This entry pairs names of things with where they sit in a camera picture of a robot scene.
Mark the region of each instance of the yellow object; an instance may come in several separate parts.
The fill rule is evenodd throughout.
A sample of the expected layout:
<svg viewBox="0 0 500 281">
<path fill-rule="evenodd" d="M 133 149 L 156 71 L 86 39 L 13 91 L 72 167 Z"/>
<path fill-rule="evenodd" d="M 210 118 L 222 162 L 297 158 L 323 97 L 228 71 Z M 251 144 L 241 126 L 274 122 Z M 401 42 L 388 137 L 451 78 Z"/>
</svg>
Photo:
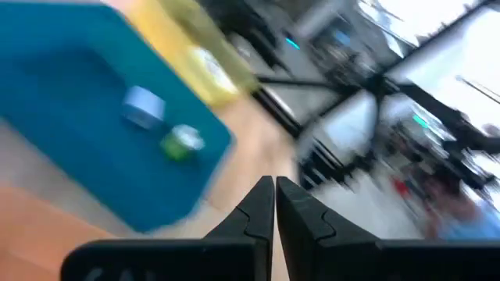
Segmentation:
<svg viewBox="0 0 500 281">
<path fill-rule="evenodd" d="M 195 1 L 134 0 L 119 10 L 207 105 L 258 88 L 249 66 Z"/>
</svg>

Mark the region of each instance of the green can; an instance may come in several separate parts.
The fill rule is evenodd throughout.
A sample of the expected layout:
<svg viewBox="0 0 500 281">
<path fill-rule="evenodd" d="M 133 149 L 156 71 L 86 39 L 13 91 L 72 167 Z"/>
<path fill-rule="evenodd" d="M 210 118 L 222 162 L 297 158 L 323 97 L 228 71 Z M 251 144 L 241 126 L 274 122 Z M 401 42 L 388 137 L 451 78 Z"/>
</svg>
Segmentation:
<svg viewBox="0 0 500 281">
<path fill-rule="evenodd" d="M 205 142 L 195 128 L 177 125 L 163 138 L 161 147 L 171 159 L 182 161 L 202 150 Z"/>
</svg>

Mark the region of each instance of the green light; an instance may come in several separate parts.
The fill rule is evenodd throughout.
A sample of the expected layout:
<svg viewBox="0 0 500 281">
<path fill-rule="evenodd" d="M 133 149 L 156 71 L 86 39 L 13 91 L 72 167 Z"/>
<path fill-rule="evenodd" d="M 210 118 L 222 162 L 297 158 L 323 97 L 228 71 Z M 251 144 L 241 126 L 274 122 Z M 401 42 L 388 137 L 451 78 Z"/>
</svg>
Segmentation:
<svg viewBox="0 0 500 281">
<path fill-rule="evenodd" d="M 413 120 L 415 120 L 415 122 L 419 123 L 419 125 L 421 125 L 423 128 L 425 128 L 425 129 L 429 128 L 429 125 L 427 125 L 427 123 L 422 118 L 420 118 L 420 116 L 414 115 Z"/>
</svg>

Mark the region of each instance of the red object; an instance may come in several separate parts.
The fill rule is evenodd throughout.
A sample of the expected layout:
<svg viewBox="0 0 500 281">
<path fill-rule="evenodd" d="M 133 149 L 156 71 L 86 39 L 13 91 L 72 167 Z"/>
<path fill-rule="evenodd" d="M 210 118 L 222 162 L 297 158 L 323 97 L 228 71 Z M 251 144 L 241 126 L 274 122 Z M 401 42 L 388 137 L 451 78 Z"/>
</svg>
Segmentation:
<svg viewBox="0 0 500 281">
<path fill-rule="evenodd" d="M 402 182 L 400 179 L 392 179 L 392 182 L 394 184 L 394 188 L 396 189 L 396 192 L 403 197 L 406 198 L 409 196 L 409 188 L 406 186 L 406 183 Z"/>
</svg>

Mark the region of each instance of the person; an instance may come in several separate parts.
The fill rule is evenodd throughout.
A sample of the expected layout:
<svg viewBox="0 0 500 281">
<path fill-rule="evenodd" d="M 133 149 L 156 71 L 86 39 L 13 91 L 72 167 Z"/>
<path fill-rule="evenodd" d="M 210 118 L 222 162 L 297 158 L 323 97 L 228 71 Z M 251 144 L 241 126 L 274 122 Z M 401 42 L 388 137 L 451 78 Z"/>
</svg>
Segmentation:
<svg viewBox="0 0 500 281">
<path fill-rule="evenodd" d="M 434 207 L 427 238 L 443 240 L 500 239 L 500 217 L 489 204 L 475 202 L 460 186 L 460 178 L 445 167 L 434 170 L 424 183 Z"/>
</svg>

